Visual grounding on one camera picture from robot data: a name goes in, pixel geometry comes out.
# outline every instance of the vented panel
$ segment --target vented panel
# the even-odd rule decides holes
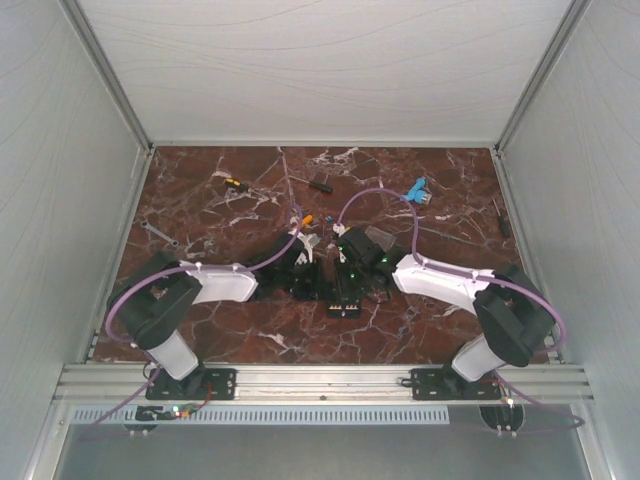
[[[72,422],[74,424],[92,423],[109,408],[111,407],[95,405],[77,407]],[[135,405],[127,406],[102,423],[152,424],[153,422],[135,420],[137,408]],[[188,418],[161,423],[163,425],[448,425],[449,411],[446,406],[209,406]]]

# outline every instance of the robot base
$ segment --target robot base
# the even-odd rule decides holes
[[[189,377],[182,381],[174,380],[162,370],[158,378],[147,388],[147,400],[233,400],[236,392],[237,371],[233,368],[204,368],[194,382]]]

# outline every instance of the screwdriver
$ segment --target screwdriver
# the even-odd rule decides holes
[[[491,200],[493,200],[493,204],[496,206],[496,211],[498,212],[498,225],[500,226],[500,231],[502,232],[502,236],[504,238],[511,238],[511,230],[509,229],[509,224],[500,213],[500,209],[498,208],[496,199],[492,198]]]
[[[312,181],[309,181],[309,180],[305,180],[303,178],[294,177],[293,175],[289,175],[289,178],[293,178],[294,180],[298,180],[299,182],[308,183],[309,186],[311,186],[313,188],[317,188],[318,190],[322,190],[323,192],[326,192],[326,193],[333,192],[333,187],[331,187],[329,185],[326,185],[324,183],[312,182]]]
[[[227,184],[227,187],[229,188],[233,188],[234,190],[238,191],[238,192],[248,192],[249,191],[249,185],[247,185],[246,183],[242,183],[240,180],[236,180],[235,178],[225,178],[225,183]]]

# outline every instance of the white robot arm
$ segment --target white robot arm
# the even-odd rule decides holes
[[[359,277],[387,289],[425,295],[456,305],[478,317],[483,334],[464,345],[451,366],[465,381],[475,382],[505,364],[524,367],[544,342],[553,318],[537,303],[512,290],[478,278],[499,278],[537,295],[516,265],[474,270],[414,257],[393,247],[384,252],[359,228],[337,229],[341,258]]]

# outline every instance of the gray wall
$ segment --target gray wall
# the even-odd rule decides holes
[[[593,385],[617,480],[640,471],[640,3],[594,0],[507,146],[525,235]]]
[[[0,2],[0,465],[77,360],[143,162],[54,0]]]

